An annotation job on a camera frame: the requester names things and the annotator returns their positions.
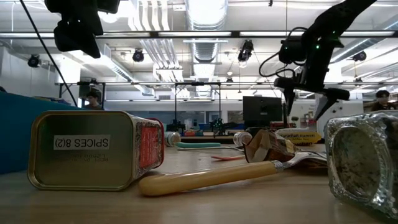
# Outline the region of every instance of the computer monitor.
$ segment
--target computer monitor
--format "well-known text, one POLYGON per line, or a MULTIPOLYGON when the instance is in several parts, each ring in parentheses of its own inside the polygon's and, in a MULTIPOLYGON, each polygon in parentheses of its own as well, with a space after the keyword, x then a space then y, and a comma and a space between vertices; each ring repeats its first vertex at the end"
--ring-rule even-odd
POLYGON ((261 96, 243 97, 243 120, 245 124, 258 123, 261 126, 269 126, 271 121, 282 121, 282 115, 281 98, 261 96))

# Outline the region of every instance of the spices 8 2 label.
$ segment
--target spices 8 2 label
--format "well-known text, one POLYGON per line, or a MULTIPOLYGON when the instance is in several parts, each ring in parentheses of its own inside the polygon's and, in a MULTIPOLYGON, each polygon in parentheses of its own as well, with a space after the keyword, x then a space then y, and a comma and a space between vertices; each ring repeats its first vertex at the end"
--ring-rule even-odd
POLYGON ((54 150, 107 150, 110 144, 110 134, 54 136, 54 150))

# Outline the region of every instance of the wooden table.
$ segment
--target wooden table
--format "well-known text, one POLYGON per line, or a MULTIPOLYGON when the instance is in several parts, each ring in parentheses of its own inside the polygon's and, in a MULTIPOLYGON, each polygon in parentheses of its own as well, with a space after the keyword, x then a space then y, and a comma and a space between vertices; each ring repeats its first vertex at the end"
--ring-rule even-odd
MULTIPOLYGON (((229 149, 177 151, 168 148, 155 173, 233 166, 211 155, 237 156, 229 149)), ((0 175, 0 223, 378 223, 335 199, 327 171, 280 174, 159 198, 139 195, 136 183, 123 192, 55 192, 35 189, 25 172, 0 175)))

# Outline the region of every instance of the wooden handle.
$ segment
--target wooden handle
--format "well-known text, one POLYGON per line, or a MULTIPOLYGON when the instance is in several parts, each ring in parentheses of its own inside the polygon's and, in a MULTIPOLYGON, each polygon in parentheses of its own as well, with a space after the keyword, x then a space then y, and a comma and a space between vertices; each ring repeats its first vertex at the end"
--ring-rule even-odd
POLYGON ((274 163, 269 161, 257 162, 194 172, 153 175, 145 177, 139 182, 139 190, 142 195, 160 196, 200 187, 264 177, 276 173, 277 169, 274 163))

